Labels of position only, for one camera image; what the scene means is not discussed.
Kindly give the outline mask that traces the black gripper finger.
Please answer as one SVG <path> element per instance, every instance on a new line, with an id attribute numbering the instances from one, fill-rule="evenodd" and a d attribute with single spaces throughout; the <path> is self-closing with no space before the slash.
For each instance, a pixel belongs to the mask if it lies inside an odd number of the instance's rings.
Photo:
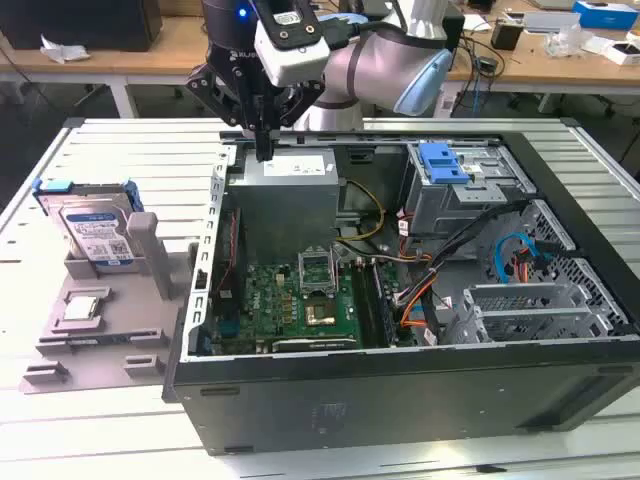
<path id="1" fill-rule="evenodd" d="M 259 95 L 252 89 L 249 71 L 241 65 L 224 68 L 220 72 L 202 64 L 189 76 L 187 87 L 191 93 L 220 119 L 230 126 L 241 126 L 254 140 L 256 159 L 265 160 L 265 130 L 261 118 Z"/>
<path id="2" fill-rule="evenodd" d="M 323 82 L 301 82 L 288 87 L 272 87 L 264 100 L 264 160 L 274 153 L 274 138 L 282 127 L 292 127 L 324 92 Z"/>

